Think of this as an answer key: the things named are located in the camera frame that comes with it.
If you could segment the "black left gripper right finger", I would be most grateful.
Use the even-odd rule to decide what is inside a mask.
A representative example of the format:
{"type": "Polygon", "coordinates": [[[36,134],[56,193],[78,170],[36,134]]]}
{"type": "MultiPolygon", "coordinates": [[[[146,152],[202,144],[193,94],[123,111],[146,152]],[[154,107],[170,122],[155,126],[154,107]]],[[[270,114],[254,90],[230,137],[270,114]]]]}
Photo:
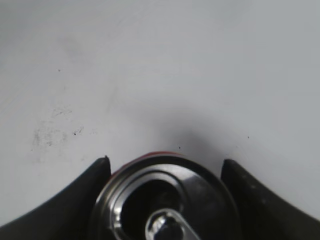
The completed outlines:
{"type": "Polygon", "coordinates": [[[232,159],[223,162],[221,180],[237,206],[245,240],[318,240],[320,222],[259,182],[232,159]]]}

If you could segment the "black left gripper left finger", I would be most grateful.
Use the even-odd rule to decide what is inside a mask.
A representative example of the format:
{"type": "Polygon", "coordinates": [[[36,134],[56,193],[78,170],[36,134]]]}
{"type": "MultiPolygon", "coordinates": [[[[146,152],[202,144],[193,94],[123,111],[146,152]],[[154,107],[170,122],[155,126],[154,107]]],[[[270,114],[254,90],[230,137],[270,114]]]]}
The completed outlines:
{"type": "Polygon", "coordinates": [[[107,156],[97,159],[57,195],[1,226],[2,240],[85,240],[90,217],[111,176],[107,156]]]}

